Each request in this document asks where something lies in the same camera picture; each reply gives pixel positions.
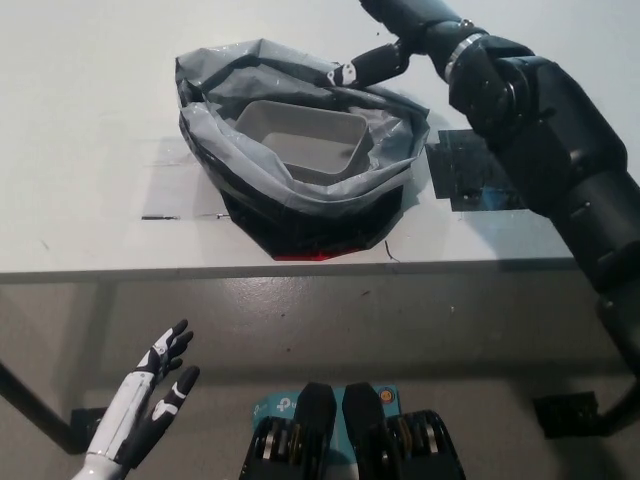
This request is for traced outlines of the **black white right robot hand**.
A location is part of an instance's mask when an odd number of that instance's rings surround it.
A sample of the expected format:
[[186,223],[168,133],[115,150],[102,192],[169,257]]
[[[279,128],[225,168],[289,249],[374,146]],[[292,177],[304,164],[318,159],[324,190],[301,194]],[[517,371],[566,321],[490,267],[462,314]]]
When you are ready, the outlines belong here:
[[397,41],[339,65],[324,76],[322,85],[356,89],[376,85],[403,74],[413,55],[429,57],[446,79],[460,52],[487,34],[443,1],[370,0],[361,6]]

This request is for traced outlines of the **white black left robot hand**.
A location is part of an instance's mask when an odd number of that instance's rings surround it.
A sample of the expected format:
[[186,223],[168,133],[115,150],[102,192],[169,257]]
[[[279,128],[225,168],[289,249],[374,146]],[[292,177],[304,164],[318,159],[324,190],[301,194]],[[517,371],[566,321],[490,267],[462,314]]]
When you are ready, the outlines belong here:
[[180,355],[193,338],[183,319],[166,330],[124,378],[102,417],[87,453],[114,460],[133,431],[155,387],[181,365]]

